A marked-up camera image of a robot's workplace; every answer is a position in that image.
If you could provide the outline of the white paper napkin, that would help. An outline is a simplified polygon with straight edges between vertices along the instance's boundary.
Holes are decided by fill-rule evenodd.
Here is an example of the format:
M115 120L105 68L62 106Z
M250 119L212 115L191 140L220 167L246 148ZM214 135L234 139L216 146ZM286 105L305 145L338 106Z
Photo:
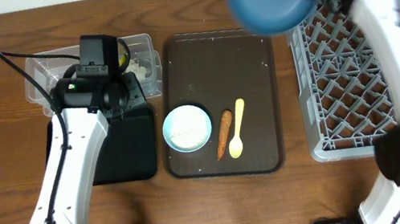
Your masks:
M146 67L142 67L139 62L133 59L129 61L129 65L127 66L125 72L132 72L137 77L138 81L142 81L146 78L147 70Z

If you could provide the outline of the colourful snack wrapper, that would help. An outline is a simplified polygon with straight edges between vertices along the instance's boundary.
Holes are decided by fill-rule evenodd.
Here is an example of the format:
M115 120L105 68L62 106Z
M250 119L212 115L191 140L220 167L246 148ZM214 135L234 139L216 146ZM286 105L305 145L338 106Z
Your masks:
M127 60L127 55L126 54L123 54L121 57L120 57L120 60L119 60L119 63L120 63L120 65L123 65L124 63L125 63L125 61Z

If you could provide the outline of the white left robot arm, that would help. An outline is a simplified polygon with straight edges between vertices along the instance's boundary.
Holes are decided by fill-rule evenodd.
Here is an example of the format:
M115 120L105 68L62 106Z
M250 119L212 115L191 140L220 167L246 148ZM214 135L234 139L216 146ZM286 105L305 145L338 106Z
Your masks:
M155 123L137 77L60 80L60 104L29 224L88 224L94 185L147 180L157 171Z

